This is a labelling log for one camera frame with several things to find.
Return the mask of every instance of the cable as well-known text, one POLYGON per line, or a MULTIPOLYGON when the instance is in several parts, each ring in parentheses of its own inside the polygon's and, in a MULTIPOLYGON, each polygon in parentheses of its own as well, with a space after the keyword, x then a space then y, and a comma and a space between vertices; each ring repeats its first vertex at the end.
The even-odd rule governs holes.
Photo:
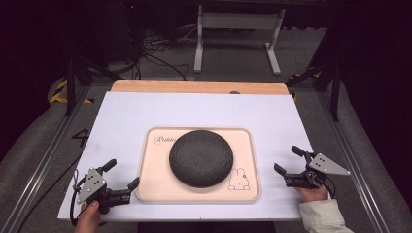
POLYGON ((136 67, 136 75, 133 76, 132 74, 132 80, 136 80, 136 76, 139 77, 139 80, 142 79, 142 74, 140 73, 140 61, 135 65, 136 67))
POLYGON ((82 60, 82 62, 83 62, 84 64, 86 64, 86 65, 88 65, 88 66, 90 66, 90 67, 93 67, 94 69, 96 69, 97 71, 99 71, 100 73, 104 74, 105 76, 107 76, 108 78, 110 78, 110 79, 112 79, 112 80, 114 80, 114 81, 116 81, 116 80, 123 80, 122 77, 114 74, 113 72, 111 72, 110 70, 108 70, 108 69, 106 69, 106 68, 103 68, 103 67, 100 67, 100 66, 94 64, 92 61, 88 60, 88 59, 85 58, 85 57, 78 56, 78 58, 79 58, 80 60, 82 60))
MULTIPOLYGON (((155 62, 155 61, 152 61, 152 60, 150 60, 148 57, 145 57, 148 61, 150 61, 150 62, 152 62, 153 64, 156 64, 156 65, 159 65, 159 66, 169 66, 169 65, 166 65, 166 64, 160 64, 160 63, 157 63, 157 62, 155 62)), ((180 64, 180 65, 173 65, 173 67, 180 67, 180 66, 187 66, 187 69, 186 69, 186 73, 188 72, 188 67, 189 67, 189 65, 188 64, 180 64)))
POLYGON ((324 186, 329 192, 330 198, 334 199, 336 194, 336 186, 334 182, 330 178, 326 177, 326 180, 324 181, 324 186))
MULTIPOLYGON (((122 67, 122 68, 120 68, 120 69, 118 69, 118 70, 109 70, 110 72, 112 72, 113 74, 115 74, 115 75, 119 75, 119 74, 122 74, 122 73, 124 73, 124 72, 127 72, 127 71, 129 71, 130 69, 133 69, 133 67, 134 67, 134 65, 137 63, 137 61, 136 60, 133 60, 132 61, 132 63, 131 64, 129 64, 129 65, 126 65, 126 66, 124 66, 124 67, 122 67)), ((106 77, 106 75, 104 75, 104 74, 102 74, 102 73, 100 73, 100 72, 96 72, 96 71, 91 71, 91 70, 88 70, 94 77, 106 77)))
MULTIPOLYGON (((84 176, 78 183, 77 183, 77 178, 78 178, 78 175, 79 175, 79 171, 77 171, 76 170, 76 172, 77 172, 77 176, 76 177, 74 177, 75 178, 75 183, 73 184, 73 196, 72 196, 72 201, 71 201, 71 203, 70 203, 70 221, 72 222, 72 225, 74 225, 74 226, 77 226, 77 223, 78 223, 78 221, 79 221, 79 216, 90 206, 90 205, 87 205, 84 209, 82 209, 81 211, 80 211, 80 213, 76 216, 76 218, 74 218, 73 217, 73 213, 74 213, 74 207, 75 207, 75 201, 76 201, 76 196, 77 196, 77 194, 80 192, 80 186, 86 181, 86 176, 84 176)), ((105 225, 107 223, 107 221, 104 221, 104 222, 100 222, 99 223, 99 227, 100 226, 103 226, 103 225, 105 225)))
POLYGON ((158 61, 166 64, 167 66, 171 67, 171 68, 174 69, 176 72, 178 72, 178 73, 182 76, 182 78, 183 78, 184 81, 187 80, 187 79, 186 79, 186 75, 182 74, 182 72, 180 72, 178 69, 176 69, 174 66, 170 65, 169 63, 165 62, 164 60, 162 60, 162 59, 160 59, 160 58, 157 58, 157 57, 155 57, 155 56, 152 56, 152 55, 150 55, 150 54, 144 54, 144 56, 145 56, 146 59, 148 59, 146 56, 149 56, 149 57, 151 57, 151 58, 154 58, 154 59, 156 59, 156 60, 158 60, 158 61))
POLYGON ((46 190, 46 192, 37 200, 37 202, 33 205, 33 207, 30 209, 30 211, 26 214, 24 217, 23 221, 20 224, 20 227, 18 228, 17 232, 20 232, 21 229, 23 228, 24 224, 27 222, 28 218, 30 215, 33 213, 33 211, 36 209, 36 207, 40 204, 40 202, 43 201, 43 199, 46 197, 46 195, 49 194, 49 192, 55 187, 55 185, 66 175, 66 173, 79 161, 79 159, 82 157, 82 155, 79 155, 64 172, 57 178, 57 180, 46 190))
POLYGON ((154 39, 157 37, 156 35, 147 35, 144 39, 144 44, 143 47, 146 51, 151 51, 151 53, 154 53, 156 51, 168 51, 172 49, 173 47, 180 45, 182 43, 185 43, 187 41, 194 41, 192 39, 188 39, 188 36, 197 29, 197 27, 193 27, 191 31, 189 31, 185 36, 182 38, 179 38, 176 43, 172 43, 170 40, 166 39, 154 39))

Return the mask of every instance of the black wire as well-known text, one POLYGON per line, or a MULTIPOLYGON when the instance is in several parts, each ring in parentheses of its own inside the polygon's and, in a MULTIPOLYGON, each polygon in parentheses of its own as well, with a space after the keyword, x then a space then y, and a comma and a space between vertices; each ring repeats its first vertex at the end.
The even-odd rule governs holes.
POLYGON ((335 194, 336 194, 336 186, 335 186, 334 182, 330 178, 326 177, 326 180, 324 182, 324 186, 327 189, 327 191, 329 192, 330 198, 334 199, 335 194))
POLYGON ((162 39, 162 38, 158 37, 155 34, 149 34, 144 39, 144 48, 145 48, 146 51, 150 51, 151 54, 156 52, 156 51, 165 52, 165 51, 171 50, 172 48, 176 47, 177 45, 180 45, 180 44, 183 44, 183 43, 186 43, 187 41, 189 41, 189 39, 187 39, 187 37, 191 33, 193 33, 195 31, 195 29, 196 29, 196 27, 191 29, 191 31, 189 33, 187 33, 184 37, 178 39, 177 42, 172 42, 168 39, 162 39))
MULTIPOLYGON (((77 223, 79 221, 79 216, 90 206, 90 205, 87 205, 84 209, 80 211, 80 213, 77 215, 76 218, 73 217, 76 196, 77 196, 77 193, 80 191, 80 186, 85 182, 85 180, 86 180, 86 177, 83 177, 81 180, 79 180, 78 183, 75 183, 73 185, 74 191, 73 191, 73 196, 72 196, 72 202, 70 203, 70 221, 72 222, 72 225, 74 226, 77 226, 77 223)), ((106 223, 107 221, 100 222, 99 227, 105 225, 106 223)))
POLYGON ((178 69, 176 69, 176 67, 170 65, 169 63, 165 62, 164 60, 162 60, 162 59, 160 59, 160 58, 157 58, 157 57, 155 57, 155 56, 152 56, 152 55, 150 55, 150 54, 144 54, 144 56, 145 56, 146 59, 148 59, 146 56, 149 56, 149 57, 151 57, 151 58, 154 58, 154 59, 156 59, 156 60, 158 60, 158 61, 166 64, 167 66, 171 67, 171 68, 174 69, 176 72, 178 72, 178 73, 182 76, 182 78, 183 78, 184 81, 187 80, 187 79, 186 79, 186 75, 182 74, 182 72, 180 72, 178 69))
POLYGON ((139 77, 139 80, 142 79, 142 74, 140 73, 140 61, 135 65, 136 67, 136 75, 134 79, 136 80, 136 76, 139 77))
POLYGON ((135 77, 134 77, 134 67, 133 67, 133 68, 131 68, 131 78, 130 78, 130 79, 131 79, 131 80, 134 80, 134 78, 135 78, 135 77))
MULTIPOLYGON (((156 64, 156 65, 159 65, 159 66, 169 66, 169 65, 166 65, 166 64, 160 64, 160 63, 157 63, 157 62, 155 62, 155 61, 152 61, 152 60, 150 60, 148 57, 145 57, 145 58, 146 58, 148 61, 152 62, 153 64, 156 64)), ((187 67, 186 72, 188 71, 188 67, 189 67, 188 64, 174 65, 173 67, 180 67, 180 66, 186 66, 186 67, 187 67)))
MULTIPOLYGON (((122 67, 118 70, 109 70, 110 72, 112 72, 115 75, 119 75, 122 74, 124 72, 129 71, 130 69, 133 69, 134 65, 137 63, 137 61, 133 60, 131 64, 126 65, 125 67, 122 67)), ((106 77, 106 75, 103 75, 100 72, 95 72, 95 71, 88 71, 89 73, 91 73, 94 77, 106 77)))
POLYGON ((47 194, 55 187, 55 185, 66 175, 66 173, 79 161, 79 159, 82 157, 82 155, 79 155, 64 172, 57 178, 57 180, 46 190, 46 192, 37 200, 37 202, 33 205, 33 207, 30 209, 30 211, 27 213, 27 215, 24 217, 23 221, 20 224, 20 227, 18 228, 17 232, 20 232, 21 229, 23 228, 24 224, 27 222, 28 218, 30 215, 33 213, 33 211, 36 209, 36 207, 40 204, 40 202, 43 201, 43 199, 46 197, 47 194))

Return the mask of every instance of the white board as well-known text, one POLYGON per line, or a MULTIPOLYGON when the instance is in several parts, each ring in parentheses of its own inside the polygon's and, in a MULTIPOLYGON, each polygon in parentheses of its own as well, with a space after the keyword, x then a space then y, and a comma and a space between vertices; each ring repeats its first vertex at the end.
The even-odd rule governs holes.
MULTIPOLYGON (((154 127, 245 128, 255 149, 260 196, 252 203, 152 204, 131 195, 129 205, 102 216, 109 221, 288 220, 299 219, 300 196, 285 186, 274 163, 289 173, 304 170, 291 146, 312 151, 289 95, 171 94, 108 92, 94 123, 78 170, 118 164, 103 177, 112 190, 125 189, 139 174, 148 131, 154 127)), ((69 184, 58 218, 69 219, 73 189, 69 184)), ((75 215, 80 211, 76 205, 75 215)))

